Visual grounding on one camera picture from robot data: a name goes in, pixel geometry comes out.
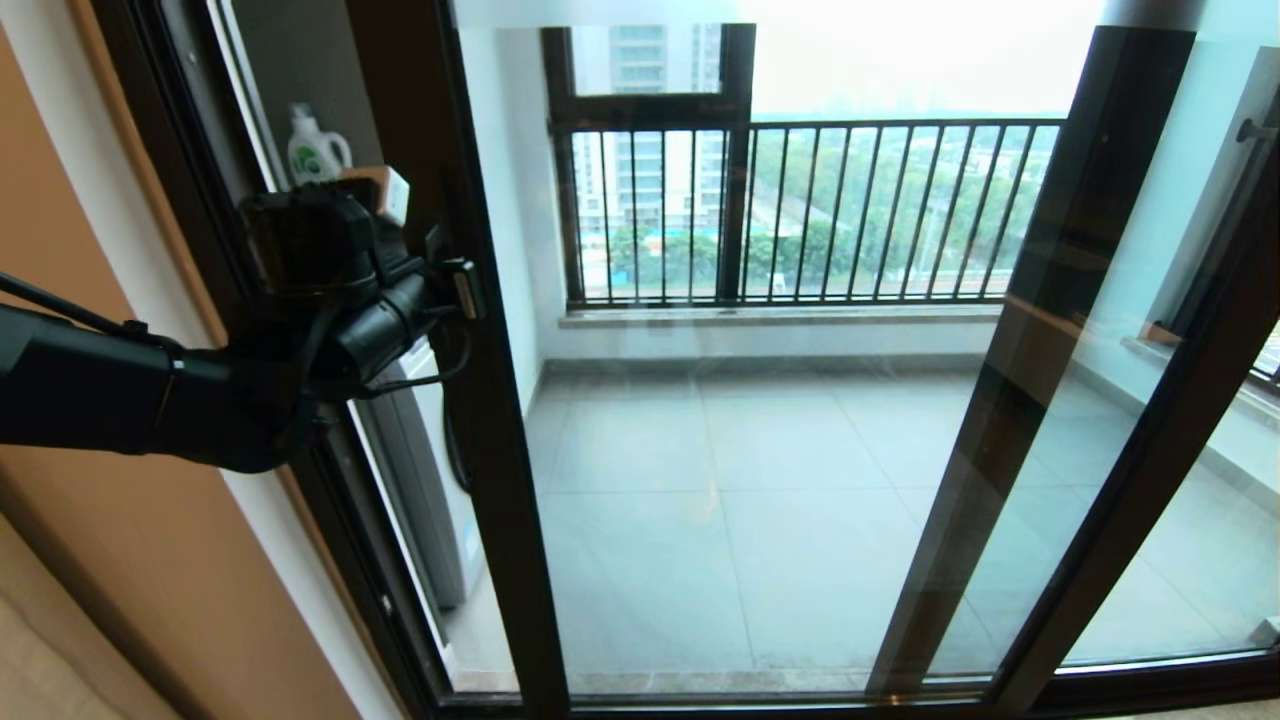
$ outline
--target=white bottle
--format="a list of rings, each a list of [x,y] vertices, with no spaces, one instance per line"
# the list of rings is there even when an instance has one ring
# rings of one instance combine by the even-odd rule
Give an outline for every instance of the white bottle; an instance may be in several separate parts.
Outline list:
[[[337,179],[343,168],[351,167],[347,140],[335,132],[321,132],[307,104],[289,105],[289,114],[293,118],[289,173],[294,184]]]

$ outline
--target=sky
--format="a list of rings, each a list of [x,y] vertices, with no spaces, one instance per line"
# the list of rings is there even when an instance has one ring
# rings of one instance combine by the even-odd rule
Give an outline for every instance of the sky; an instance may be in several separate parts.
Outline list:
[[[755,120],[1065,117],[1101,14],[1088,1],[769,5],[754,18]]]

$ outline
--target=balcony floor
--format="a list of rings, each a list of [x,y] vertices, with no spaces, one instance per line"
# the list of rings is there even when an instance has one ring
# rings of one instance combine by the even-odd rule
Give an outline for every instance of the balcony floor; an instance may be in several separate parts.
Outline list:
[[[527,434],[571,691],[860,689],[974,380],[545,377]],[[1064,383],[933,671],[995,669],[1134,421]],[[1069,661],[1251,647],[1276,528],[1197,464]],[[509,674],[485,623],[488,579],[447,626],[462,667]]]

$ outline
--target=high-rise building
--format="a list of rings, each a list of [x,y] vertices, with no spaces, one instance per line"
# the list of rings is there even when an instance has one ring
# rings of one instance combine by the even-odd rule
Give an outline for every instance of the high-rise building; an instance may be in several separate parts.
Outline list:
[[[577,95],[718,92],[721,26],[573,28]],[[722,131],[579,133],[573,167],[584,241],[640,228],[668,234],[716,233],[719,224]]]

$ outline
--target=robotic arm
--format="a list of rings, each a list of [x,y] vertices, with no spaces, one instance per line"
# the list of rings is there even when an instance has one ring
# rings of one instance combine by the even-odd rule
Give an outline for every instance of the robotic arm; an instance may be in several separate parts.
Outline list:
[[[56,314],[0,304],[0,443],[154,452],[259,473],[324,428],[319,404],[460,372],[468,346],[434,378],[369,384],[438,323],[484,313],[470,261],[408,255],[399,236],[407,186],[389,168],[375,178],[244,204],[261,293],[252,329],[220,350],[184,348],[0,273],[0,291]]]

